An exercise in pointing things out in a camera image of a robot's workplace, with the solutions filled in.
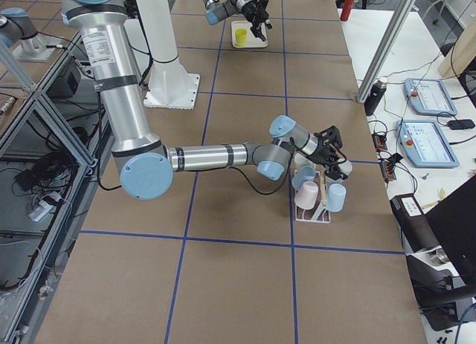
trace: metal stand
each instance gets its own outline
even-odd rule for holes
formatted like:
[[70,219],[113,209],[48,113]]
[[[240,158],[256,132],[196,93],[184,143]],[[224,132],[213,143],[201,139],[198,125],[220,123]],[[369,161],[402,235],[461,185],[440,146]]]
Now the metal stand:
[[193,108],[200,76],[180,64],[167,0],[136,0],[154,64],[144,105]]
[[23,89],[33,92],[37,85],[30,78],[24,68],[16,61],[15,56],[10,52],[6,45],[0,42],[0,62],[2,62],[8,71],[19,81]]
[[397,38],[399,31],[402,29],[405,20],[407,19],[408,14],[411,11],[411,8],[414,5],[415,0],[401,0],[398,8],[388,24],[387,30],[382,37],[377,52],[370,63],[369,69],[365,74],[364,80],[362,81],[361,87],[358,90],[356,100],[358,103],[363,103],[367,96],[370,93],[372,84],[375,82],[382,66],[384,65],[387,55],[390,53],[395,39]]

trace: water bottle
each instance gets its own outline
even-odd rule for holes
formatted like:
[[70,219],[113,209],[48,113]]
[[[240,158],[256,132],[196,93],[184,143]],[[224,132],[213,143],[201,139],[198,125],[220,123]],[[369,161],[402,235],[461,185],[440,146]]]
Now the water bottle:
[[370,89],[370,95],[365,100],[365,114],[367,116],[372,115],[375,112],[375,109],[380,103],[380,100],[387,91],[388,80],[386,77],[381,77]]

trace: cup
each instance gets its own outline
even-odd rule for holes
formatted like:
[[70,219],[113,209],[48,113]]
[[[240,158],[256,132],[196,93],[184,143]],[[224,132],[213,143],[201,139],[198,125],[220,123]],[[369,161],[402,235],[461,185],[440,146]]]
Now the cup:
[[327,206],[330,212],[340,212],[344,207],[347,190],[340,183],[333,183],[327,189]]
[[318,199],[319,187],[316,183],[306,181],[295,196],[295,203],[304,210],[312,209]]
[[306,181],[313,181],[315,178],[315,170],[310,166],[304,166],[297,171],[296,175],[293,177],[291,184],[292,187],[296,190],[299,190],[303,183]]
[[246,35],[248,31],[244,28],[238,28],[235,30],[235,44],[238,47],[243,47],[246,44]]

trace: white tray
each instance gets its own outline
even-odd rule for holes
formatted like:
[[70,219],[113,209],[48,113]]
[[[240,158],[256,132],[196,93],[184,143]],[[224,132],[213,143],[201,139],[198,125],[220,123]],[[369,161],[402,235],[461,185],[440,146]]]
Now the white tray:
[[[268,45],[268,38],[266,37],[266,28],[264,23],[261,24],[261,33],[266,38],[266,41],[262,41],[259,38],[253,36],[253,33],[250,31],[251,23],[248,21],[233,21],[231,23],[231,43],[235,48],[264,48]],[[243,28],[248,31],[246,34],[246,43],[245,45],[238,46],[237,39],[235,38],[235,30]]]

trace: red bottle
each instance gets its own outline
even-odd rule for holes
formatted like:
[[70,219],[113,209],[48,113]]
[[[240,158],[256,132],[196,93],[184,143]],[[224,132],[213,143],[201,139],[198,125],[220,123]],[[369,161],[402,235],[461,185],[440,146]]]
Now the red bottle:
[[350,11],[352,10],[354,1],[355,0],[345,0],[344,8],[342,9],[341,13],[341,21],[346,21],[349,19]]

